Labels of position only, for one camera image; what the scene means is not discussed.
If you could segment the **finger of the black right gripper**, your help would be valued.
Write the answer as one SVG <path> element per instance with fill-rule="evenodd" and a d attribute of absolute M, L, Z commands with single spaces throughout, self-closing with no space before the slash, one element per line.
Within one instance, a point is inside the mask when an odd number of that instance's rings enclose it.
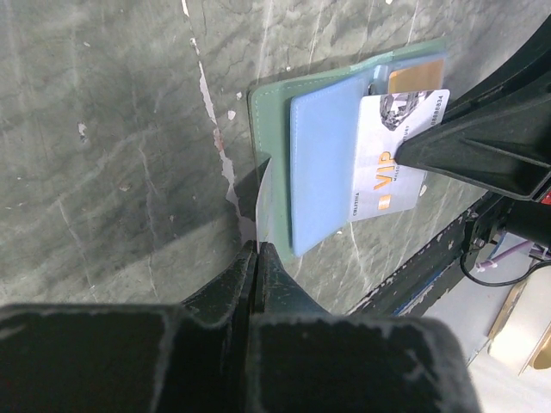
<path fill-rule="evenodd" d="M 515 200 L 550 192 L 550 100 L 495 102 L 402 144 L 399 164 Z"/>

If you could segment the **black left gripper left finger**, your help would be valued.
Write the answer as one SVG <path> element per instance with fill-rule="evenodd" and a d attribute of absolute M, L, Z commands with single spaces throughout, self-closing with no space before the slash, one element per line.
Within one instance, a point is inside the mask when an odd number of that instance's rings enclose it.
<path fill-rule="evenodd" d="M 3 307 L 2 411 L 239 411 L 256 264 L 248 242 L 176 304 Z"/>

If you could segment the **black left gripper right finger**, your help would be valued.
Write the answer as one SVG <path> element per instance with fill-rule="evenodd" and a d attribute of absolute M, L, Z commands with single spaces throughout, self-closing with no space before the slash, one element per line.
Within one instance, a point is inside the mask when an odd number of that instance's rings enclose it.
<path fill-rule="evenodd" d="M 263 310 L 250 320 L 247 412 L 479 412 L 460 343 L 426 317 L 292 312 L 288 274 L 264 243 Z"/>

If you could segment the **white gold VIP card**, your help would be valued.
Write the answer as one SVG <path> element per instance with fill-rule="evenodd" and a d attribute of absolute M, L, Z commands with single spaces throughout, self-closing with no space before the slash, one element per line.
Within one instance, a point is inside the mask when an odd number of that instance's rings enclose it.
<path fill-rule="evenodd" d="M 400 166 L 399 147 L 438 125 L 447 89 L 366 96 L 359 107 L 350 221 L 403 212 L 417 204 L 426 173 Z"/>

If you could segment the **green card holder book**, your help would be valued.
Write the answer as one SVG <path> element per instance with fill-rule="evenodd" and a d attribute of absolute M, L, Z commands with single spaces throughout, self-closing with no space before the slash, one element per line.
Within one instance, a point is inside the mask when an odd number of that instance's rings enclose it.
<path fill-rule="evenodd" d="M 446 54 L 443 40 L 429 40 L 250 93 L 256 159 L 264 168 L 259 243 L 272 243 L 291 261 L 355 222 L 349 214 L 362 98 L 390 94 L 392 71 Z"/>

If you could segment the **gold VIP credit card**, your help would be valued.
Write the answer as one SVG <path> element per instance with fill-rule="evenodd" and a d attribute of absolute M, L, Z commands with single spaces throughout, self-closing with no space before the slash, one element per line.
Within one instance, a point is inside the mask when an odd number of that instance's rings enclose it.
<path fill-rule="evenodd" d="M 444 62 L 444 59 L 435 59 L 392 71 L 388 79 L 388 92 L 394 94 L 442 88 Z"/>

